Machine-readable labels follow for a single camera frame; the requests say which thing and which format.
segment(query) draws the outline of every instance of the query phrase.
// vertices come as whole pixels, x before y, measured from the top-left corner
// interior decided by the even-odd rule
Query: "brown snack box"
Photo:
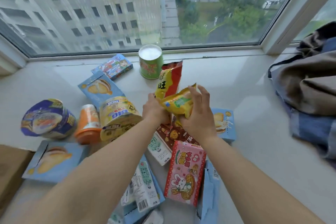
[[[162,126],[156,129],[162,141],[166,143],[170,151],[172,151],[174,142],[176,140],[199,145],[199,143],[193,137],[191,137],[182,127],[177,125],[175,122],[176,117],[173,116],[173,121],[170,129],[163,128]]]
[[[0,217],[21,186],[23,172],[34,153],[0,145]]]

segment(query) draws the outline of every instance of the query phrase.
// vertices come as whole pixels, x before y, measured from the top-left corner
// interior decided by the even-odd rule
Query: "green cup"
[[[139,50],[140,73],[146,79],[157,79],[163,65],[162,50],[154,44],[148,44]]]

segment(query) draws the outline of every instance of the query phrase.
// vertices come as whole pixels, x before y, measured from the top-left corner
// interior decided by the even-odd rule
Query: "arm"
[[[149,94],[142,116],[140,123],[84,159],[55,185],[34,208],[28,223],[106,224],[167,113]]]
[[[207,152],[245,224],[324,223],[279,184],[217,136],[210,95],[189,87],[194,108],[183,128]]]

